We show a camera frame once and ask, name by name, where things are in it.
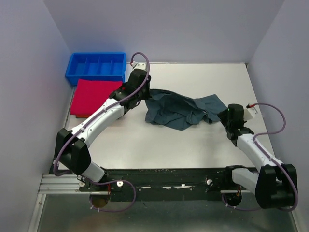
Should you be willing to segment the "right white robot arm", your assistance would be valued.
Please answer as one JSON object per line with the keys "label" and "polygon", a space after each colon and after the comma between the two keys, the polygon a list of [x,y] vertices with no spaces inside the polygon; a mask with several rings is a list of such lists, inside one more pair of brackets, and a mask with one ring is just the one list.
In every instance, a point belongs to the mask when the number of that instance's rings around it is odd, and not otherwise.
{"label": "right white robot arm", "polygon": [[253,173],[245,167],[231,167],[230,173],[222,177],[222,184],[227,189],[234,189],[238,185],[244,187],[255,195],[262,209],[293,211],[298,205],[296,168],[272,155],[258,141],[259,134],[244,126],[257,114],[255,106],[229,104],[226,110],[218,114],[228,139],[257,169],[257,172]]}

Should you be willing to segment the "grey blue t shirt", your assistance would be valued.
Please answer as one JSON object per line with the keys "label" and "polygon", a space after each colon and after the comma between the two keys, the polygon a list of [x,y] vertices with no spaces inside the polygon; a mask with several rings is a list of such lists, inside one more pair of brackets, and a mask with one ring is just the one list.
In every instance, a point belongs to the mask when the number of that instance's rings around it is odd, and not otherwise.
{"label": "grey blue t shirt", "polygon": [[145,104],[145,122],[179,131],[195,126],[202,120],[208,124],[219,122],[217,115],[227,109],[215,94],[193,99],[164,89],[151,89],[150,98]]}

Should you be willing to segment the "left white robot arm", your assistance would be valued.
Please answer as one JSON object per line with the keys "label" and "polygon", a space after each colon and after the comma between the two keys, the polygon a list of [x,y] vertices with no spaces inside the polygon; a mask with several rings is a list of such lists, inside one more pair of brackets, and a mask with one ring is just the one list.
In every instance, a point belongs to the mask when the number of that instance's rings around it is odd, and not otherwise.
{"label": "left white robot arm", "polygon": [[62,128],[56,135],[54,175],[73,172],[89,179],[95,190],[104,190],[106,171],[92,161],[89,148],[108,126],[150,97],[150,80],[147,69],[134,68],[128,81],[114,90],[88,119],[71,130]]}

